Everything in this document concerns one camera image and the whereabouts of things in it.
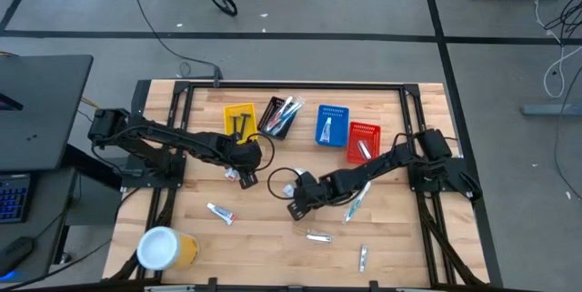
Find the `table leg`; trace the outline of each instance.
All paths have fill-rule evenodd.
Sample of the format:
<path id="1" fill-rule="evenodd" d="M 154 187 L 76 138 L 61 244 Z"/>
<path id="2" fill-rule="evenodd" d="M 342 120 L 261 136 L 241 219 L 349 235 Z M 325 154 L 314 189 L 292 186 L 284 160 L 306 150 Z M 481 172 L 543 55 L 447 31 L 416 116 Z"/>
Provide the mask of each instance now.
<path id="1" fill-rule="evenodd" d="M 121 177 L 116 175 L 110 166 L 88 156 L 74 146 L 66 145 L 61 166 L 72 166 L 84 176 L 89 176 L 115 191 L 119 191 L 121 188 Z"/>

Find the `keyboard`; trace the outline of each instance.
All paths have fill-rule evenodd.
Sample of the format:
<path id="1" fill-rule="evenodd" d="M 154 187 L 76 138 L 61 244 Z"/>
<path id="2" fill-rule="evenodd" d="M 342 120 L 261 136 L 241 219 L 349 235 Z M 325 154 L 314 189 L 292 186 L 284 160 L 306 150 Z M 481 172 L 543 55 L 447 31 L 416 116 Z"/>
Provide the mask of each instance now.
<path id="1" fill-rule="evenodd" d="M 0 175 L 0 224 L 25 222 L 30 195 L 30 175 Z"/>

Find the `yellow basket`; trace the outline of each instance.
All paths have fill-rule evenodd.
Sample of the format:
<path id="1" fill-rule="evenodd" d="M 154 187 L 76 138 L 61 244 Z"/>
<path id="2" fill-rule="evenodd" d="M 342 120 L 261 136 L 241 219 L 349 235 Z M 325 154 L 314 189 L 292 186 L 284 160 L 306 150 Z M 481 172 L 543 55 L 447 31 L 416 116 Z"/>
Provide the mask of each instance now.
<path id="1" fill-rule="evenodd" d="M 225 106 L 225 133 L 227 135 L 232 135 L 235 133 L 235 126 L 233 122 L 233 116 L 238 117 L 236 120 L 236 129 L 239 133 L 243 125 L 243 117 L 241 114 L 249 114 L 250 118 L 246 120 L 245 131 L 242 132 L 242 139 L 238 141 L 238 144 L 245 143 L 248 136 L 256 133 L 256 116 L 255 116 L 255 104 L 242 104 L 234 106 Z"/>

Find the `blue basket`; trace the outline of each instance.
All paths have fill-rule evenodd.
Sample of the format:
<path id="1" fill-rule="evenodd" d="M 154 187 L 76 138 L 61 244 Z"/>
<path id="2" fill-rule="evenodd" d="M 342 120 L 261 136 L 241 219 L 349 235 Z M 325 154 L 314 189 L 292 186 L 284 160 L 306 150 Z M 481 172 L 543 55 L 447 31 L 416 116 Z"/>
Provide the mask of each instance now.
<path id="1" fill-rule="evenodd" d="M 319 142 L 326 120 L 331 117 L 329 142 Z M 342 106 L 319 106 L 317 111 L 316 142 L 321 146 L 345 146 L 347 144 L 347 129 L 349 109 Z"/>

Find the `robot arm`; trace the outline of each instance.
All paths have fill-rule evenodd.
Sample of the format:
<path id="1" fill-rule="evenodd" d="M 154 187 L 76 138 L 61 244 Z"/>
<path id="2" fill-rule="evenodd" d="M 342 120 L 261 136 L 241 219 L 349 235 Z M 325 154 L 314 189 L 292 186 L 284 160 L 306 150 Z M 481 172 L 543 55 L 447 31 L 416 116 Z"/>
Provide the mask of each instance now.
<path id="1" fill-rule="evenodd" d="M 223 134 L 188 133 L 142 116 L 130 116 L 124 109 L 96 110 L 88 137 L 94 146 L 119 146 L 168 174 L 172 171 L 171 153 L 167 148 L 154 148 L 145 140 L 183 149 L 209 164 L 234 168 L 241 177 L 242 188 L 257 183 L 255 171 L 261 163 L 262 153 L 256 141 L 239 145 L 233 137 Z"/>
<path id="2" fill-rule="evenodd" d="M 429 129 L 416 134 L 425 157 L 413 152 L 410 143 L 394 145 L 390 151 L 354 169 L 338 169 L 316 180 L 305 172 L 296 180 L 293 202 L 287 206 L 294 220 L 311 209 L 349 203 L 364 185 L 383 174 L 404 166 L 422 166 L 430 179 L 446 178 L 445 160 L 452 156 L 440 130 Z"/>

